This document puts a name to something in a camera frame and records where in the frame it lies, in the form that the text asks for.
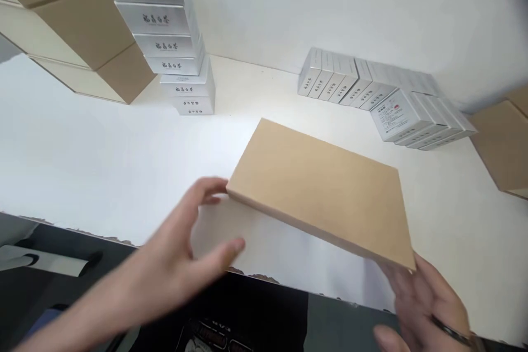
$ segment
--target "hand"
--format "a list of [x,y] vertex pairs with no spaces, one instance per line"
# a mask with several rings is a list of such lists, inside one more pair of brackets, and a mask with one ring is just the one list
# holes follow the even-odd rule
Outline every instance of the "hand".
[[244,249],[236,238],[194,260],[190,244],[200,205],[220,202],[227,180],[203,178],[183,196],[140,249],[102,278],[57,320],[18,351],[84,351],[182,305],[225,274]]
[[430,320],[435,315],[445,325],[469,337],[468,313],[455,291],[430,263],[415,253],[417,271],[379,264],[396,297],[394,306],[401,334],[376,326],[374,336],[383,352],[469,352]]

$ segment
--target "white wall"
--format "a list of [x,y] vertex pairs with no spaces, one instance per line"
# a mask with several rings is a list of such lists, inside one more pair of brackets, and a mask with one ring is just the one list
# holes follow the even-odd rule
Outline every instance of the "white wall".
[[431,72],[463,110],[528,81],[526,0],[194,0],[207,50],[298,73],[311,46]]

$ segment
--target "kraft paper box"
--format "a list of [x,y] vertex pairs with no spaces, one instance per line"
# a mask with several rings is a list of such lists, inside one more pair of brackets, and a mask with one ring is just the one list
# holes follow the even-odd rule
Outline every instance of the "kraft paper box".
[[261,119],[227,192],[354,254],[415,269],[395,168]]

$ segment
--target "right hand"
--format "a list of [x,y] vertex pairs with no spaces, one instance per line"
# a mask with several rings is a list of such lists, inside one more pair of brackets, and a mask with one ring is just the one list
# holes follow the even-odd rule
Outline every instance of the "right hand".
[[430,263],[415,253],[415,273],[379,263],[395,293],[394,307],[400,335],[387,326],[376,326],[374,336],[383,352],[470,352],[430,320],[435,315],[445,325],[470,337],[468,313],[455,291]]

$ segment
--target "box lid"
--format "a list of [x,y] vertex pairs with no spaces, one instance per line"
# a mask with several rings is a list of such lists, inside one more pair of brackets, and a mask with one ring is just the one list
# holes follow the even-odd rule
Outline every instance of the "box lid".
[[528,118],[504,101],[470,120],[480,131],[471,141],[497,188],[528,198]]
[[415,269],[393,167],[261,119],[227,190],[342,249]]
[[528,117],[528,86],[508,92],[506,97]]

